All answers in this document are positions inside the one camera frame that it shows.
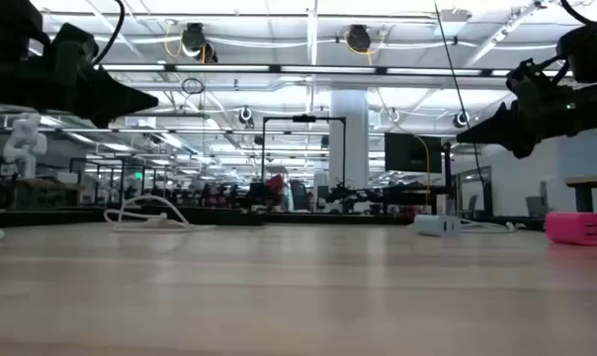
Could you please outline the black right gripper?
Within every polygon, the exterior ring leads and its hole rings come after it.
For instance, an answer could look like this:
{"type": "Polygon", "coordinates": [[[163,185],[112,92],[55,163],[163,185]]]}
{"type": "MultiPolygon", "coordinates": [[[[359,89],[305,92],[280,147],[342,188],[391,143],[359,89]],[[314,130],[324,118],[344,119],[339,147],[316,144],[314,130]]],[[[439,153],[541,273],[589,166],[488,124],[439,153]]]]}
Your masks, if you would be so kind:
{"type": "Polygon", "coordinates": [[[518,102],[502,102],[492,116],[459,133],[457,142],[498,144],[522,159],[543,139],[597,129],[597,84],[525,94],[518,102]]]}

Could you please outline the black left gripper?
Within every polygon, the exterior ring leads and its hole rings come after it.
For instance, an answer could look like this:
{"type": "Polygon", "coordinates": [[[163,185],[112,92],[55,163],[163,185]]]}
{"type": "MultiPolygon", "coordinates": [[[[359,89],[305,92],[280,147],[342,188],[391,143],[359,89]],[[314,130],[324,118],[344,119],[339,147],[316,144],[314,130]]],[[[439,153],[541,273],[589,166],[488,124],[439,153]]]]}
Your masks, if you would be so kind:
{"type": "Polygon", "coordinates": [[[53,68],[53,52],[19,59],[0,55],[0,104],[33,108],[37,111],[64,111],[90,115],[97,128],[107,128],[119,117],[145,111],[158,105],[150,94],[126,86],[103,67],[95,69],[95,97],[86,75],[67,75],[53,68]]]}

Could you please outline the light blue USB charger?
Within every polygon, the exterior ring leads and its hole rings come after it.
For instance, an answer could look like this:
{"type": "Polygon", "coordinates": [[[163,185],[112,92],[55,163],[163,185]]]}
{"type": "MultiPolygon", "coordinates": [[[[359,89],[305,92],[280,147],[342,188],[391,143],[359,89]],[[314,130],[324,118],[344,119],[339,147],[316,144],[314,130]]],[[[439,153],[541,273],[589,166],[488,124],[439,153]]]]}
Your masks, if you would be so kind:
{"type": "Polygon", "coordinates": [[[454,216],[417,215],[413,221],[417,234],[428,236],[454,236],[461,233],[461,221],[454,216]]]}

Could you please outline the pink USB charger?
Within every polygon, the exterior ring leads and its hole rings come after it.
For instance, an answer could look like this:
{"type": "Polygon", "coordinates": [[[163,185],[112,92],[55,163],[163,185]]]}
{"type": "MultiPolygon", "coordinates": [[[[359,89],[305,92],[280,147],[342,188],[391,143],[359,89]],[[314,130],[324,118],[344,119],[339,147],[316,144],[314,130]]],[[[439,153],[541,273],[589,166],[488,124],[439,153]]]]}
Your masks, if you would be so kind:
{"type": "Polygon", "coordinates": [[[597,246],[597,214],[549,213],[545,218],[545,232],[554,243],[597,246]]]}

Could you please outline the black monitor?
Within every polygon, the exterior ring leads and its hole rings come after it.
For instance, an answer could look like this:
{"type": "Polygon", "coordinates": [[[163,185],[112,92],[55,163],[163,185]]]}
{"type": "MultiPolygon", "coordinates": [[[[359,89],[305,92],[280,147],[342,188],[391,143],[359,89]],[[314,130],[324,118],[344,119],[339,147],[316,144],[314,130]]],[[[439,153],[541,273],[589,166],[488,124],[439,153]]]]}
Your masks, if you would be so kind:
{"type": "Polygon", "coordinates": [[[442,142],[438,137],[386,133],[384,166],[386,171],[442,173],[442,142]]]}

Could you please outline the gray office chair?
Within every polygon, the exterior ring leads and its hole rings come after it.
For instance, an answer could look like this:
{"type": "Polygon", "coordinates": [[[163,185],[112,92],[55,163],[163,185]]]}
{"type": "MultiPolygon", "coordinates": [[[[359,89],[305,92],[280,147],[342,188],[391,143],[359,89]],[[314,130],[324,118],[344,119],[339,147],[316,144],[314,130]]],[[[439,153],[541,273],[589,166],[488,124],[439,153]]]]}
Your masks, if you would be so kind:
{"type": "Polygon", "coordinates": [[[528,216],[530,218],[544,218],[550,211],[548,201],[542,196],[528,196],[525,198],[528,216]]]}

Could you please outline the long fluorescent light strip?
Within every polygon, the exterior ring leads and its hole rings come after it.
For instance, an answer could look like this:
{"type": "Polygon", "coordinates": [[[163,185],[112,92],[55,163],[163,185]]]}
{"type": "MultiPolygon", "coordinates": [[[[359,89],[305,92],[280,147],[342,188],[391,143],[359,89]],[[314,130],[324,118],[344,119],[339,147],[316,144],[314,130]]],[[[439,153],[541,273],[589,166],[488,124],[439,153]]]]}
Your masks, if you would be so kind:
{"type": "Polygon", "coordinates": [[[116,72],[217,72],[217,73],[292,73],[377,76],[450,76],[501,77],[507,69],[450,69],[421,67],[368,67],[368,66],[319,66],[319,65],[261,65],[261,64],[103,64],[103,68],[116,72]]]}

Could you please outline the wooden workbench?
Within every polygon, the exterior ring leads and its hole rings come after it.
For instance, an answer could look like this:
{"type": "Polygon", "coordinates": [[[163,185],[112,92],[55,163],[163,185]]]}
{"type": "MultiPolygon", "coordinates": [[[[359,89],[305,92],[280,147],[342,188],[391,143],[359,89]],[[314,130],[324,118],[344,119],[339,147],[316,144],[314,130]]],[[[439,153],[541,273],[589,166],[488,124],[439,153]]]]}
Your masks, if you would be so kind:
{"type": "Polygon", "coordinates": [[[75,207],[84,187],[52,177],[0,178],[0,210],[47,210],[75,207]]]}

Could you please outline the wooden table thick top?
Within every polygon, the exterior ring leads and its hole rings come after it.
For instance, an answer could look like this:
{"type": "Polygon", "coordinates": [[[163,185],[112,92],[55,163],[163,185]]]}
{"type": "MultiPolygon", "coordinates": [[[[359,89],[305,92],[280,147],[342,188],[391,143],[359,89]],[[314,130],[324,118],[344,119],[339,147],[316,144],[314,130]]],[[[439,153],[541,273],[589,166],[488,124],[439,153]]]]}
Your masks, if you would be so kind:
{"type": "Polygon", "coordinates": [[[597,189],[597,175],[583,175],[565,179],[565,185],[574,190],[575,207],[579,213],[593,213],[593,190],[597,189]]]}

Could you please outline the black office chair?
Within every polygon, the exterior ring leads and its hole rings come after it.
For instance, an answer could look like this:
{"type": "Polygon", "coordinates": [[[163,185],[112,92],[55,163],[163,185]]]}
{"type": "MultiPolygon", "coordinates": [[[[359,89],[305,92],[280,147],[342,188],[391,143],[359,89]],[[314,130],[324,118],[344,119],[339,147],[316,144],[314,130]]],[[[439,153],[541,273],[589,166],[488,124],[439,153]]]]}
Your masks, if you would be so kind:
{"type": "Polygon", "coordinates": [[[309,209],[309,197],[304,184],[299,180],[290,181],[291,210],[307,211],[309,209]]]}

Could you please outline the black gantry frame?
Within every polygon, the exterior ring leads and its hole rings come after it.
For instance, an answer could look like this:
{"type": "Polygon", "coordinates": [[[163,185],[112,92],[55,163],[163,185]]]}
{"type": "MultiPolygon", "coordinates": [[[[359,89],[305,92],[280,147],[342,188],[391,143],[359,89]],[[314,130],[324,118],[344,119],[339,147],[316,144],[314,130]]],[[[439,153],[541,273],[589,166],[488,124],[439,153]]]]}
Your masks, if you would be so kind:
{"type": "Polygon", "coordinates": [[[265,180],[265,158],[266,155],[266,134],[267,131],[267,123],[270,121],[292,121],[293,123],[299,124],[313,124],[316,122],[327,122],[330,124],[331,122],[339,122],[342,125],[342,134],[343,134],[343,156],[342,156],[342,180],[346,181],[346,157],[347,157],[347,119],[345,117],[318,117],[314,115],[302,114],[297,116],[291,117],[264,117],[262,119],[262,133],[261,137],[263,138],[263,142],[261,144],[261,181],[265,180]]]}

